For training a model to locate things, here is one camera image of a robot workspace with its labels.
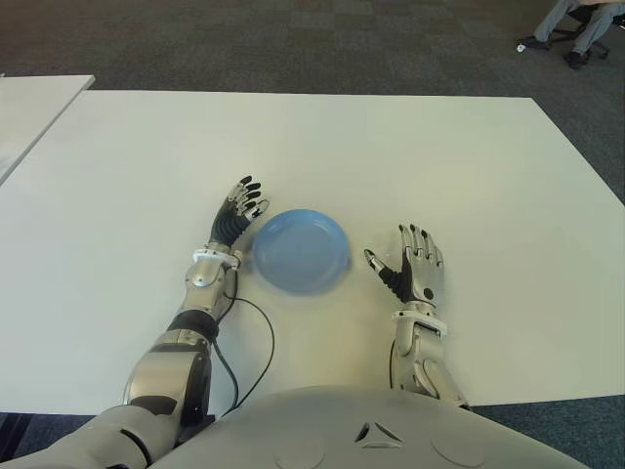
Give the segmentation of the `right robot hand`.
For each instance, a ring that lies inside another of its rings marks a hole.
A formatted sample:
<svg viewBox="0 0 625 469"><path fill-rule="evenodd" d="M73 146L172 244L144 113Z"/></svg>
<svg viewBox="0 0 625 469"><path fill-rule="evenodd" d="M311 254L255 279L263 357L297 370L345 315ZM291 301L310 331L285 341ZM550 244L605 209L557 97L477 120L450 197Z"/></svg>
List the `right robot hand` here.
<svg viewBox="0 0 625 469"><path fill-rule="evenodd" d="M422 303L435 310L444 278L442 253L425 230L413 224L399 225L398 229L401 236L399 271L387 266L370 249L363 251L365 260L401 303Z"/></svg>

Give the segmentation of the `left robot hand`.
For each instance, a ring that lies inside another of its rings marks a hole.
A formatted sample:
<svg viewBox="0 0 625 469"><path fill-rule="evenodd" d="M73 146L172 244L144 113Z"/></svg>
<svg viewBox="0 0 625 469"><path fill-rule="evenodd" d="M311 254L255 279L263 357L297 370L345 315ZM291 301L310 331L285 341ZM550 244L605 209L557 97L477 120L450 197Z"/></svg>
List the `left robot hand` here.
<svg viewBox="0 0 625 469"><path fill-rule="evenodd" d="M270 202L262 198L261 183L251 175L243 177L229 191L214 218L206 245L232 248L248 227L264 214Z"/></svg>

